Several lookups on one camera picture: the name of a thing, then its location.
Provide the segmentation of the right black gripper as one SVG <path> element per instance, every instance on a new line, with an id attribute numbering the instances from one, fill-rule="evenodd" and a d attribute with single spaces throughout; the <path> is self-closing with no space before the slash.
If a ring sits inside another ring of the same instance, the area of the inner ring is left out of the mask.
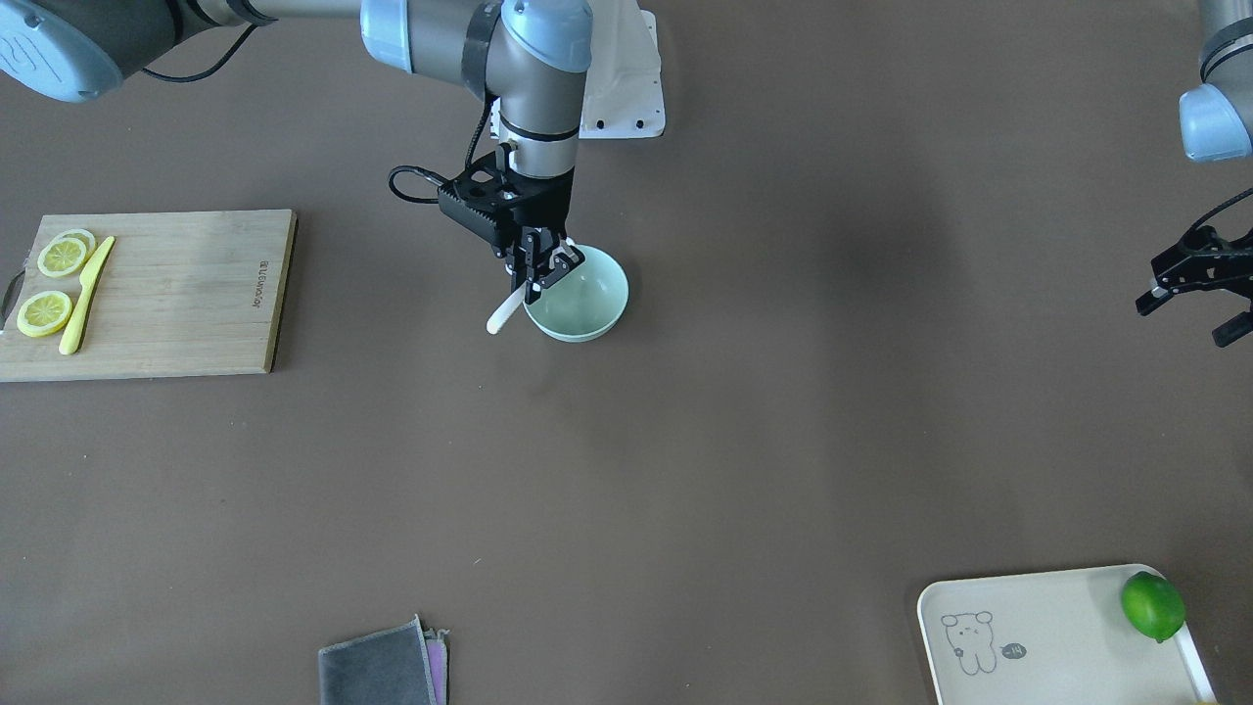
<path id="1" fill-rule="evenodd" d="M 568 235 L 568 215 L 576 172 L 554 178 L 533 178 L 511 168 L 504 172 L 505 187 L 516 193 L 507 214 L 512 222 L 507 245 L 516 245 L 516 273 L 521 277 L 523 301 L 533 304 L 543 291 L 581 267 L 586 255 Z"/>

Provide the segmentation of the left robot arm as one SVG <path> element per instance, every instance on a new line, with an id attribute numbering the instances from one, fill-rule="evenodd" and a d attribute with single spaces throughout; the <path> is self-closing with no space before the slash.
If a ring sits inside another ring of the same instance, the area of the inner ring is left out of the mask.
<path id="1" fill-rule="evenodd" d="M 1199 1 L 1203 44 L 1198 53 L 1200 84 L 1179 99 L 1184 152 L 1197 164 L 1250 157 L 1250 3 Z M 1230 259 L 1214 264 L 1218 289 L 1250 301 L 1250 233 L 1219 240 L 1209 224 L 1239 202 L 1250 202 L 1250 188 L 1203 214 L 1189 229 L 1202 232 L 1205 245 L 1215 245 Z"/>

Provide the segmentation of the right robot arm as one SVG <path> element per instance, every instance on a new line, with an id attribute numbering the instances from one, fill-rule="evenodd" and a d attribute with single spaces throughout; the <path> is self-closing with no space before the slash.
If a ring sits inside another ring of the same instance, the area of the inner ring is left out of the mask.
<path id="1" fill-rule="evenodd" d="M 568 213 L 591 64 L 585 1 L 5 1 L 3 71 L 55 100 L 94 100 L 211 28 L 242 38 L 286 18 L 355 18 L 371 58 L 466 88 L 497 116 L 492 155 L 469 149 L 434 204 L 487 240 L 533 306 L 581 267 Z"/>

